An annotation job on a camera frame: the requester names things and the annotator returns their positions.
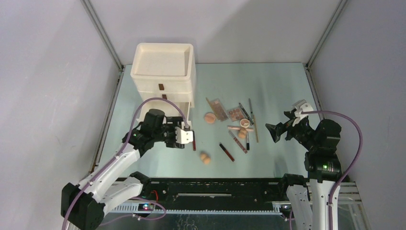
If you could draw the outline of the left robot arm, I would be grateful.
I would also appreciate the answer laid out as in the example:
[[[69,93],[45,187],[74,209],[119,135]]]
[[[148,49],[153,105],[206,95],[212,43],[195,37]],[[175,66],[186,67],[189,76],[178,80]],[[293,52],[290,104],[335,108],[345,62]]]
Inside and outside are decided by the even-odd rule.
[[[166,147],[183,149],[194,141],[193,131],[183,124],[180,116],[168,117],[158,109],[150,109],[144,120],[122,139],[119,150],[102,167],[92,172],[77,184],[68,183],[62,189],[62,228],[71,223],[80,230],[95,230],[104,217],[124,201],[138,197],[147,199],[151,195],[149,178],[139,172],[128,176],[121,185],[114,185],[119,176],[138,161],[155,143]]]

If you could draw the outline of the peach beauty sponge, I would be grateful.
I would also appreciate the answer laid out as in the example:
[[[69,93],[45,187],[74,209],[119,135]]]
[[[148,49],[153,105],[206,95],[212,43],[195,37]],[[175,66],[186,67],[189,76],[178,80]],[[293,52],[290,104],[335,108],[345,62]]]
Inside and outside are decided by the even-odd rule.
[[[200,153],[200,159],[206,165],[211,162],[211,157],[205,152]]]
[[[248,133],[248,131],[245,129],[245,128],[241,128],[239,131],[238,131],[238,137],[240,138],[240,139],[245,139],[246,137],[247,137],[247,133]]]

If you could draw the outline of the red lip gloss black cap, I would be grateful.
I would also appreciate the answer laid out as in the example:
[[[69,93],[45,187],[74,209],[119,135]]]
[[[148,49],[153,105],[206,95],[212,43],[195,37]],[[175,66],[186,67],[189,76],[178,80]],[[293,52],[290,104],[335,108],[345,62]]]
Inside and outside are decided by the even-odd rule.
[[[196,137],[195,137],[194,131],[192,131],[192,137],[193,137],[193,141],[192,141],[193,151],[196,151]]]

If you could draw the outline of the white drawer organizer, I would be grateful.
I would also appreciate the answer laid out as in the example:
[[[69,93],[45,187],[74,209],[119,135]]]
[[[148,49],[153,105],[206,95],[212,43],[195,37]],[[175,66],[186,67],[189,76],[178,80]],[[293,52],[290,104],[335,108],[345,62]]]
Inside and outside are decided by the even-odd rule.
[[[160,97],[194,107],[197,80],[192,44],[140,43],[130,75],[142,100]]]

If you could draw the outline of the round peach powder puff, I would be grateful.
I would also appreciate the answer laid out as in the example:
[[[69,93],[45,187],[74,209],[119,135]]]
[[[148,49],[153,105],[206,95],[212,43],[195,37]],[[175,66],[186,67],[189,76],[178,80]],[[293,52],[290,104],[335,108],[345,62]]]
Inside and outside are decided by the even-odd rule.
[[[208,124],[213,124],[213,123],[216,122],[217,118],[216,118],[216,115],[214,113],[206,113],[204,115],[204,120]]]

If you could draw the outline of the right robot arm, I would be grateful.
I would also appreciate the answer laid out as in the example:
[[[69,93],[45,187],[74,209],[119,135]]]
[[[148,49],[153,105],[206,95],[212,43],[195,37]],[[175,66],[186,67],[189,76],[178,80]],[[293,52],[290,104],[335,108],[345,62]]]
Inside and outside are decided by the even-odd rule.
[[[338,216],[338,192],[336,183],[342,177],[342,168],[336,155],[341,126],[330,119],[323,119],[316,129],[311,128],[308,117],[294,124],[293,112],[285,112],[289,120],[276,125],[266,124],[272,140],[278,142],[282,134],[285,140],[295,139],[305,149],[305,169],[313,192],[313,228],[336,230],[334,220]]]

